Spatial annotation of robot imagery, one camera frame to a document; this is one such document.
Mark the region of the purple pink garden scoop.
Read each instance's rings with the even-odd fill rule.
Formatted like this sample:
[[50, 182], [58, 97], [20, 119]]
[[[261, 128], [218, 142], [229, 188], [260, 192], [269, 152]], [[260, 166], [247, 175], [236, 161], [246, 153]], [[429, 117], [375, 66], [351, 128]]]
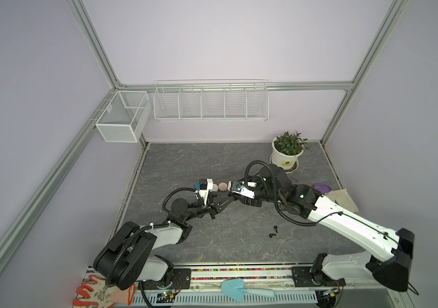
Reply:
[[332, 191], [332, 189], [329, 186], [322, 184], [322, 183], [315, 183], [313, 185], [313, 188], [318, 190], [321, 194], [324, 194], [324, 195], [327, 193], [330, 193]]

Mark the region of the teal garden trowel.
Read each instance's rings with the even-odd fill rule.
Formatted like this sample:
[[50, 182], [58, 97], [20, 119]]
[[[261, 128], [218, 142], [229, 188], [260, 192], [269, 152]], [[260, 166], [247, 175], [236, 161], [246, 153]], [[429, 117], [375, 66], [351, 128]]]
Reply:
[[221, 292], [237, 302], [243, 302], [246, 295], [255, 295], [269, 299], [275, 298], [275, 291], [245, 287], [245, 282], [240, 278], [224, 281], [221, 285]]

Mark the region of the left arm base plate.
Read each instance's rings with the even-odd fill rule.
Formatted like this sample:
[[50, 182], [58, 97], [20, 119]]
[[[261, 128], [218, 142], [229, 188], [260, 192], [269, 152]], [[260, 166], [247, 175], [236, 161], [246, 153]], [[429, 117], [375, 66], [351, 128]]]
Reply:
[[144, 281], [144, 290], [188, 290], [192, 282], [191, 268], [174, 268], [162, 281]]

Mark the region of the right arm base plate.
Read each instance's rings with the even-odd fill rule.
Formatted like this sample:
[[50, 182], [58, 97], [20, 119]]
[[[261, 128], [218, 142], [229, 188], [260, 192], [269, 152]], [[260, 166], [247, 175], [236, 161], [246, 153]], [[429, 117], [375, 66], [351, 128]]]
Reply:
[[295, 287], [343, 287], [346, 286], [344, 278], [335, 280], [328, 277], [321, 270], [311, 272], [310, 266], [291, 267], [292, 279]]

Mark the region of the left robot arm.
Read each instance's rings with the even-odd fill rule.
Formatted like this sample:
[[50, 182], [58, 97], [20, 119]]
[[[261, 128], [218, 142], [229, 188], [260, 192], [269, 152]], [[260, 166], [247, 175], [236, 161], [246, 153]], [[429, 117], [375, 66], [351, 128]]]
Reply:
[[192, 231], [188, 223], [209, 215], [215, 218], [237, 198], [230, 192], [200, 191], [182, 187], [172, 191], [163, 202], [167, 214], [161, 224], [140, 226], [126, 222], [108, 241], [93, 263], [105, 278], [106, 287], [125, 291], [135, 283], [150, 281], [156, 287], [173, 285], [174, 264], [152, 251], [184, 242]]

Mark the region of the small white mesh basket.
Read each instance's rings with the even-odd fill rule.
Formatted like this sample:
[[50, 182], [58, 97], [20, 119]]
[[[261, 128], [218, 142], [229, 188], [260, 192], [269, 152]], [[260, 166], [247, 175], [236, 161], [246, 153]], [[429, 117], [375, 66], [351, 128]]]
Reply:
[[116, 91], [96, 121], [105, 142], [139, 142], [152, 106], [146, 91]]

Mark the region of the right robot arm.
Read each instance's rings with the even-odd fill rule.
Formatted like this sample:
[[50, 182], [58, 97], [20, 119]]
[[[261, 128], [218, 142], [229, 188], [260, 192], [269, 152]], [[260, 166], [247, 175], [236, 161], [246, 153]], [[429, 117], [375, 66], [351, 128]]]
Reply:
[[406, 292], [412, 286], [409, 280], [415, 235], [406, 228], [393, 230], [361, 218], [319, 190], [293, 184], [283, 168], [260, 160], [252, 161], [244, 177], [230, 182], [228, 190], [243, 204], [271, 202], [288, 222], [301, 227], [328, 227], [364, 249], [346, 255], [319, 254], [309, 272], [315, 285], [334, 286], [343, 279], [373, 278], [397, 292]]

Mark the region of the potted green plant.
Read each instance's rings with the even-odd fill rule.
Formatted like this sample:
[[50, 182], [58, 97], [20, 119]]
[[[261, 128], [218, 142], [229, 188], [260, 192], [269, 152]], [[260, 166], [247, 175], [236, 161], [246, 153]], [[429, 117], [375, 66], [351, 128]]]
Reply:
[[299, 157], [304, 153], [306, 145], [307, 139], [302, 138], [298, 131], [287, 131], [276, 136], [272, 141], [270, 163], [291, 173], [298, 168]]

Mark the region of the pink earbud charging case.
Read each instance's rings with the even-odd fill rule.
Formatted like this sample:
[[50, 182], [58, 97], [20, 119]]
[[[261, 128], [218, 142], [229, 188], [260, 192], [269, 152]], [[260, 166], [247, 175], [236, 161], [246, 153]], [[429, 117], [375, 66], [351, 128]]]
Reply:
[[227, 182], [221, 182], [218, 185], [218, 189], [222, 192], [228, 191], [228, 187], [229, 187], [229, 185]]

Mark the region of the red white garden glove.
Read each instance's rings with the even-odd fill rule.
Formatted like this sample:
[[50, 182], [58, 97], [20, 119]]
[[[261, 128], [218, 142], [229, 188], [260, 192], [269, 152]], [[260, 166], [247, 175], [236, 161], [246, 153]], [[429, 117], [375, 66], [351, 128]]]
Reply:
[[88, 282], [81, 283], [77, 289], [78, 297], [73, 301], [75, 307], [113, 307], [116, 304], [132, 304], [136, 291], [135, 285], [126, 290], [119, 287], [107, 287], [106, 280], [90, 275]]

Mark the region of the beige grey work glove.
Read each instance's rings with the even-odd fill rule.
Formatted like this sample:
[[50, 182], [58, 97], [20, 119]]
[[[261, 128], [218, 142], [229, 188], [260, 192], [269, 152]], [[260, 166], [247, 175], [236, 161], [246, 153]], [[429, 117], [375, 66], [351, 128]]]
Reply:
[[347, 189], [339, 189], [330, 191], [326, 196], [337, 205], [349, 210], [352, 213], [358, 214], [359, 209], [353, 199], [350, 197]]

